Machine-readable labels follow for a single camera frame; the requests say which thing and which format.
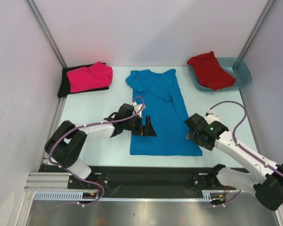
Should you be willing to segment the blue t shirt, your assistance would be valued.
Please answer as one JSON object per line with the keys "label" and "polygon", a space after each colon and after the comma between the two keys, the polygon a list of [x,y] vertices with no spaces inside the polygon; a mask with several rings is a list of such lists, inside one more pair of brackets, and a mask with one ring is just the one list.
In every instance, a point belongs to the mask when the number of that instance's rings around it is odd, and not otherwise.
{"label": "blue t shirt", "polygon": [[188,113],[178,85],[176,70],[163,73],[151,70],[131,71],[126,83],[137,103],[145,103],[143,115],[149,115],[157,136],[132,136],[131,155],[202,156],[197,144],[186,139]]}

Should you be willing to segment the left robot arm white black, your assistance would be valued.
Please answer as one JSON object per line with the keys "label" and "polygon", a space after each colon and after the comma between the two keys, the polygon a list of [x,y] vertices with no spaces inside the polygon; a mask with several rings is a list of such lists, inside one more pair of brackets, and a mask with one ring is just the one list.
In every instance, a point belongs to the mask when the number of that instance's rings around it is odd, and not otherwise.
{"label": "left robot arm white black", "polygon": [[50,163],[79,177],[78,182],[84,188],[92,187],[95,182],[92,170],[79,157],[84,144],[100,138],[115,137],[124,130],[134,136],[156,137],[150,116],[142,116],[145,108],[144,104],[133,102],[122,104],[117,112],[97,123],[76,125],[71,121],[62,122],[44,147]]}

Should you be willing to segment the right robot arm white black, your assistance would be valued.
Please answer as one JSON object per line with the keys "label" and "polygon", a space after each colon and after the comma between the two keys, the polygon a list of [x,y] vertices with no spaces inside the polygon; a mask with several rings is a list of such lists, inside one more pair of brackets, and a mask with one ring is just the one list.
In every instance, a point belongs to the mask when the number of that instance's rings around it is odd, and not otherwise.
{"label": "right robot arm white black", "polygon": [[195,113],[185,124],[189,128],[188,140],[210,151],[214,148],[222,151],[247,170],[243,173],[216,165],[208,177],[212,188],[225,185],[248,192],[271,211],[283,205],[283,163],[278,164],[234,139],[233,133],[214,114],[202,117]]}

